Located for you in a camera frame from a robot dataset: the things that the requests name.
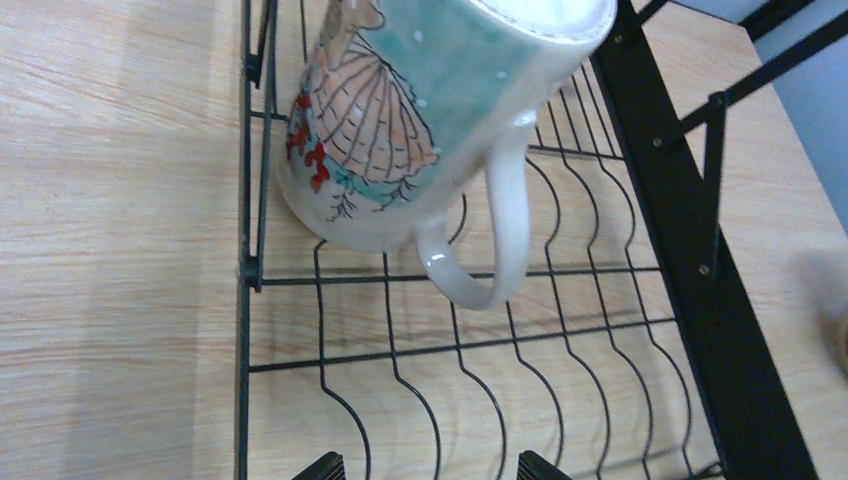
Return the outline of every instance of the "white mug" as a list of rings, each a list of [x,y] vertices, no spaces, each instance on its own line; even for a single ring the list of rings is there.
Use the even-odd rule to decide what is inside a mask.
[[[615,0],[330,0],[292,103],[286,202],[362,252],[414,242],[454,303],[492,308],[529,263],[525,154],[536,111],[600,45]],[[454,257],[448,208],[485,170],[491,287]]]

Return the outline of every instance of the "ceramic mug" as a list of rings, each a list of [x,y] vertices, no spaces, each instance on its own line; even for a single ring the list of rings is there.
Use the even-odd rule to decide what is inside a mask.
[[[536,111],[600,45],[615,0],[330,0],[294,100],[277,177],[309,229],[343,247],[410,241],[456,304],[522,285],[525,153]],[[491,287],[448,245],[445,215],[485,171]]]

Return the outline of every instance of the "wooden surface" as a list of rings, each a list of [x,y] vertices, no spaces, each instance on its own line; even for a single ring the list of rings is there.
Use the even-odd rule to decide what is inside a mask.
[[[228,478],[232,474],[233,361],[238,179],[240,2],[97,0],[0,7],[0,477]],[[296,12],[297,3],[282,0]],[[323,2],[308,1],[310,36]],[[292,95],[300,65],[296,15],[280,20],[278,94]],[[744,31],[670,5],[647,25],[678,113],[755,68]],[[573,85],[554,102],[565,146],[617,150]],[[848,242],[771,87],[735,106],[728,120],[722,226],[822,478],[848,477],[848,382],[833,359],[830,319],[848,292]],[[550,116],[540,125],[556,146]],[[702,149],[702,132],[690,135]],[[279,138],[275,140],[278,148]],[[555,185],[561,229],[552,266],[597,268],[626,262],[627,196],[613,178],[623,165],[549,155],[531,159]],[[528,170],[533,192],[533,269],[556,226],[553,196]],[[479,183],[456,244],[472,269],[490,268]],[[633,198],[628,184],[624,190]],[[317,241],[293,221],[272,188],[269,276],[309,278]],[[459,209],[452,211],[454,226]],[[637,215],[630,248],[637,266],[655,265]],[[327,245],[326,276],[380,274],[379,256]],[[411,251],[390,256],[392,273],[421,271]],[[658,274],[637,275],[645,315],[671,314]],[[629,274],[570,275],[556,292],[570,330],[641,321]],[[381,283],[323,288],[328,356],[388,349]],[[427,282],[392,285],[396,348],[451,345],[448,303]],[[314,358],[318,305],[312,285],[269,288],[254,297],[252,361]],[[554,286],[528,280],[511,313],[519,336],[560,331]],[[505,309],[457,311],[463,342],[510,338]],[[603,399],[612,440],[604,478],[644,478],[641,458],[653,426],[652,478],[685,473],[684,390],[645,327],[522,343],[520,353],[550,382],[566,425],[561,465],[591,476],[604,448]],[[656,345],[682,366],[692,396],[693,468],[714,458],[679,337],[672,323],[651,327]],[[625,358],[643,374],[651,400]],[[514,476],[523,449],[553,458],[558,430],[550,394],[516,359],[511,344],[467,350],[466,366],[491,387],[504,412]],[[456,354],[398,361],[429,402],[442,437],[442,478],[493,478],[500,430],[488,397],[462,375]],[[362,478],[362,441],[351,417],[321,392],[316,368],[256,374],[252,380],[252,478],[290,478],[330,449]],[[369,434],[372,478],[432,478],[433,429],[425,410],[393,378],[389,360],[327,369],[328,385],[356,409]]]

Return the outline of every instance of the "white handle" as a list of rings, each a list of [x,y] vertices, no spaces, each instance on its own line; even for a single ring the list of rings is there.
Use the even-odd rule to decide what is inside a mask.
[[[448,245],[443,214],[416,232],[416,248],[427,276],[457,305],[472,310],[491,309],[508,300],[524,282],[530,262],[524,159],[535,123],[535,112],[524,112],[498,137],[486,161],[486,190],[495,242],[495,278],[491,287],[472,278],[457,261]]]

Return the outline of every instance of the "printed design on mug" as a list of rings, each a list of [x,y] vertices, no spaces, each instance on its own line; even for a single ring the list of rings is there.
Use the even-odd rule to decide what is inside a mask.
[[[414,177],[439,160],[417,109],[426,104],[359,34],[384,25],[375,0],[331,0],[292,105],[286,152],[295,173],[308,167],[315,193],[330,180],[343,187],[328,221],[353,218],[360,198],[374,212],[410,202]]]

